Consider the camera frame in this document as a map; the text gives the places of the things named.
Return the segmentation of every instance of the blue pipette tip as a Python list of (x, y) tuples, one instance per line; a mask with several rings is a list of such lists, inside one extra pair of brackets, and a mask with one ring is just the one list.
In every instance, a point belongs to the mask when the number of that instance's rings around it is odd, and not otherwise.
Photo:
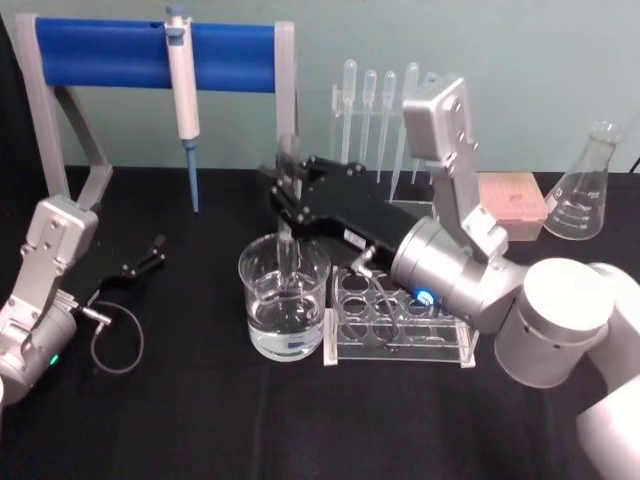
[(189, 183), (191, 185), (191, 203), (193, 204), (193, 213), (198, 214), (200, 205), (198, 201), (198, 167), (196, 164), (196, 147), (195, 144), (185, 143), (185, 151), (187, 152), (187, 166), (189, 168)]

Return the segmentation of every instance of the light green wall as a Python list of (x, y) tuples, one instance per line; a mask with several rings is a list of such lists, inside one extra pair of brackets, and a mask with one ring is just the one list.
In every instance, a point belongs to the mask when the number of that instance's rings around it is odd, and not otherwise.
[[(13, 15), (162, 19), (160, 0), (0, 0)], [(184, 0), (195, 21), (296, 22), (304, 153), (328, 155), (329, 89), (346, 58), (360, 71), (454, 71), (467, 78), (480, 168), (565, 170), (595, 119), (632, 123), (612, 161), (640, 154), (640, 3), (635, 0)], [(115, 165), (182, 166), (168, 91), (82, 89)], [(201, 92), (204, 167), (273, 158), (274, 100)], [(64, 129), (69, 164), (85, 163)]]

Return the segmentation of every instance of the black tablecloth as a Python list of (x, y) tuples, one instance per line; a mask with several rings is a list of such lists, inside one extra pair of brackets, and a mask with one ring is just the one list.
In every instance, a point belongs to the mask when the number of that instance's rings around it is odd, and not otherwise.
[[(74, 185), (80, 182), (71, 172)], [(28, 398), (3, 413), (2, 479), (597, 479), (575, 417), (605, 394), (583, 360), (563, 385), (511, 380), (480, 340), (478, 366), (343, 362), (322, 353), (272, 363), (251, 346), (237, 259), (266, 233), (256, 172), (202, 171), (202, 213), (190, 214), (186, 172), (117, 169), (75, 293), (167, 238), (166, 267), (129, 300), (147, 340), (131, 375), (97, 372), (92, 325), (79, 332)], [(551, 187), (553, 178), (539, 177)], [(37, 194), (0, 191), (0, 298), (20, 265)], [(640, 177), (612, 175), (603, 231), (588, 242), (541, 233), (509, 257), (566, 256), (640, 279)], [(107, 332), (113, 361), (131, 358), (124, 327)]]

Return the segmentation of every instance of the blue foam bar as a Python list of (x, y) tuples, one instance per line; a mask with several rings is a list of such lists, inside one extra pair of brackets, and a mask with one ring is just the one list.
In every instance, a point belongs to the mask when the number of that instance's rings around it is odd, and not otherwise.
[[(171, 88), (162, 22), (37, 18), (50, 86)], [(273, 26), (193, 24), (198, 90), (275, 92)]]

